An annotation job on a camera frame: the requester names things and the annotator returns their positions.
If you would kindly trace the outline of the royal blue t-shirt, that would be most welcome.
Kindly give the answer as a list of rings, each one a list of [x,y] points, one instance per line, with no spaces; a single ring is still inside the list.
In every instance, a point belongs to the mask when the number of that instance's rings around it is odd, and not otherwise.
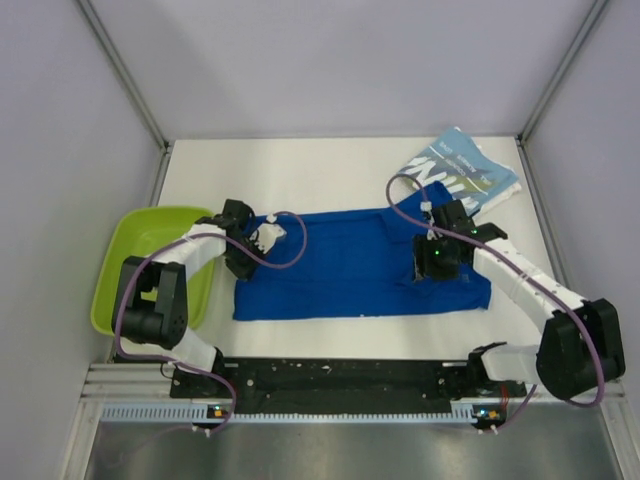
[[[440,183],[373,208],[280,215],[286,235],[268,254],[269,267],[235,285],[236,321],[433,315],[485,309],[490,282],[464,266],[457,278],[415,280],[412,240],[420,204],[452,198]]]

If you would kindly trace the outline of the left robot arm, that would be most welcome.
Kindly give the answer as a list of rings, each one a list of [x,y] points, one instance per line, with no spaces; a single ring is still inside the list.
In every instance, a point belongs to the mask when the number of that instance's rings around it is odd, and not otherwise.
[[[228,199],[220,214],[201,217],[173,248],[151,261],[128,257],[121,268],[111,326],[118,352],[127,358],[125,340],[151,349],[154,359],[174,361],[194,371],[192,384],[205,396],[226,387],[224,357],[188,326],[188,281],[222,257],[237,279],[251,279],[257,259],[256,217],[247,204]]]

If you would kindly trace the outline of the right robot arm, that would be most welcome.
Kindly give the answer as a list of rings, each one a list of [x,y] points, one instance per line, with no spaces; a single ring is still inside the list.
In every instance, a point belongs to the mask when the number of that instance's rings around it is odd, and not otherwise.
[[[420,206],[429,231],[413,239],[415,278],[448,281],[470,267],[505,293],[536,326],[533,345],[494,342],[468,355],[466,380],[487,396],[503,381],[543,386],[570,401],[622,377],[626,361],[618,312],[604,299],[588,300],[529,261],[493,223],[478,225],[461,201]]]

